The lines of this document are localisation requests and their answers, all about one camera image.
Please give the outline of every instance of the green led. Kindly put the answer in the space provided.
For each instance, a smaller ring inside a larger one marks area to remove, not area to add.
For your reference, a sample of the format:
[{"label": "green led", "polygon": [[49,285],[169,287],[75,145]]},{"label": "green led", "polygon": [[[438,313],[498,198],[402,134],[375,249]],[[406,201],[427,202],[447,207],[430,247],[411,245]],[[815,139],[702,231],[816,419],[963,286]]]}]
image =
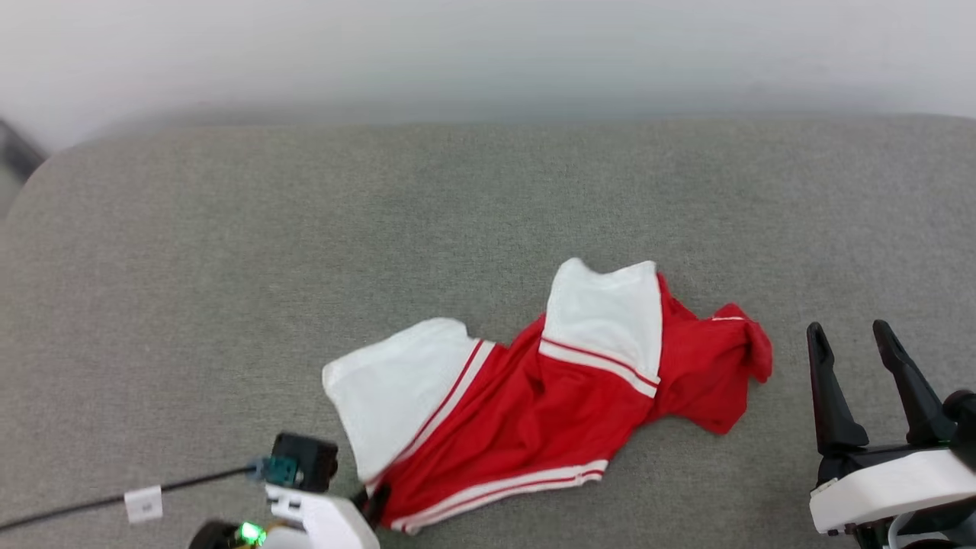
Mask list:
[{"label": "green led", "polygon": [[237,531],[237,536],[240,537],[242,541],[246,541],[248,545],[261,545],[267,538],[267,532],[258,525],[244,523]]}]

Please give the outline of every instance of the cable tag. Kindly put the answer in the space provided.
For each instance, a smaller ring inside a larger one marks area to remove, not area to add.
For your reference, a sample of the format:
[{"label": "cable tag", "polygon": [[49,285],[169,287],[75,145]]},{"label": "cable tag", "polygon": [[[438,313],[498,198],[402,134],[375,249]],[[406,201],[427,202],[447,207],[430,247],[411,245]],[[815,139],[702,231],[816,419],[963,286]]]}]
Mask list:
[{"label": "cable tag", "polygon": [[125,510],[129,513],[129,524],[161,519],[163,487],[150,486],[125,492]]}]

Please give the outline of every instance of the gray cushion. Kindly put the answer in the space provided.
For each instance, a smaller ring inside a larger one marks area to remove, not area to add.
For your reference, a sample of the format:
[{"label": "gray cushion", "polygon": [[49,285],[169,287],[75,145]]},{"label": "gray cushion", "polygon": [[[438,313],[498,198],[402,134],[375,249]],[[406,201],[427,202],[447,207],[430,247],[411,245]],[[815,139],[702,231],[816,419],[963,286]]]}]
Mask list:
[{"label": "gray cushion", "polygon": [[[341,445],[324,363],[427,317],[510,341],[563,260],[658,262],[706,315],[738,302],[775,371],[725,437],[670,418],[602,483],[518,496],[394,547],[819,547],[804,329],[825,326],[876,443],[905,420],[886,318],[937,393],[976,385],[976,123],[925,117],[609,125],[205,128],[62,152],[0,235],[0,522],[266,452]],[[268,520],[244,480],[0,535],[181,548]]]}]

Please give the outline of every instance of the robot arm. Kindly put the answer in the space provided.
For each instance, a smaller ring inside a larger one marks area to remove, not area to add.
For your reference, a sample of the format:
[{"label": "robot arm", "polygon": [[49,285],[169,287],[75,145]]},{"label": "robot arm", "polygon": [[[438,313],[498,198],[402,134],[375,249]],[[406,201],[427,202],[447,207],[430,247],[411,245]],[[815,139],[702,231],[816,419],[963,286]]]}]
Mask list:
[{"label": "robot arm", "polygon": [[338,470],[338,449],[332,443],[290,433],[278,435],[269,458],[256,476],[281,522],[260,528],[210,522],[189,549],[380,549],[373,532],[383,513],[389,489],[365,489],[352,499],[326,495]]},{"label": "robot arm", "polygon": [[955,547],[976,544],[976,395],[959,391],[942,404],[887,322],[874,322],[874,338],[905,408],[906,444],[868,446],[834,376],[823,328],[807,329],[823,456],[810,494],[814,526],[854,535],[864,549],[896,549],[899,534],[937,531]]}]

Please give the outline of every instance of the clothing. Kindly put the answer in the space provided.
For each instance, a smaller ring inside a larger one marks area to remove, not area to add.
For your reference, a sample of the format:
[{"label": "clothing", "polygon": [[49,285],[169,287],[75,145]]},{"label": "clothing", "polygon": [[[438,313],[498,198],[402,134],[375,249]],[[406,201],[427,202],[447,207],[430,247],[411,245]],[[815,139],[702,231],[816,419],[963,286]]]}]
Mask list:
[{"label": "clothing", "polygon": [[736,306],[697,319],[651,262],[556,273],[510,347],[435,318],[328,364],[360,480],[390,486],[382,524],[419,528],[518,493],[599,480],[639,425],[684,415],[716,433],[745,412],[772,348]]}]

